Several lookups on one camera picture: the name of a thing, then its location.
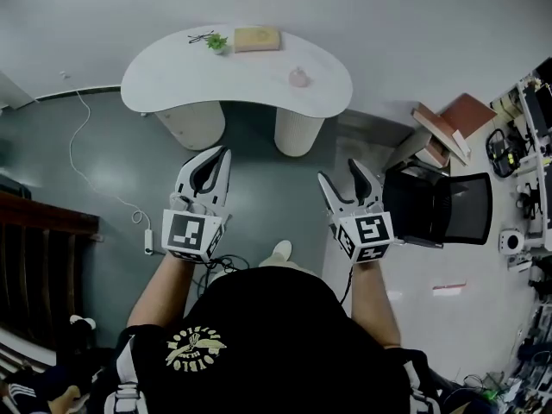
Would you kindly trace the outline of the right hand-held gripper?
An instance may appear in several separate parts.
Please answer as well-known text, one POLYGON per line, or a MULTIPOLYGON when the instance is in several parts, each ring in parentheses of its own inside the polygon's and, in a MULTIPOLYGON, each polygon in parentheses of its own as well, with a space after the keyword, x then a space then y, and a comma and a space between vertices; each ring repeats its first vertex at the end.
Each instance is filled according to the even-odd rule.
POLYGON ((317 174, 330 213, 331 233, 353 264, 380 260, 395 242, 391 214, 384 211, 380 202, 382 184, 358 160, 348 159, 348 168, 354 179, 354 194, 359 206, 344 199, 326 173, 317 174))

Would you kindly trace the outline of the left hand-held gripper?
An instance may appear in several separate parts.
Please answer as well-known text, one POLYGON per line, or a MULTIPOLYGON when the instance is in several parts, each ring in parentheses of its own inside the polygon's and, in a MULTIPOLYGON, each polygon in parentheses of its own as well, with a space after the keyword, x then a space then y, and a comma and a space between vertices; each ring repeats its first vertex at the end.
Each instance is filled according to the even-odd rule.
POLYGON ((170 207, 163 210, 161 246, 181 260, 209 263, 225 232, 231 151, 211 147, 180 169, 170 207))

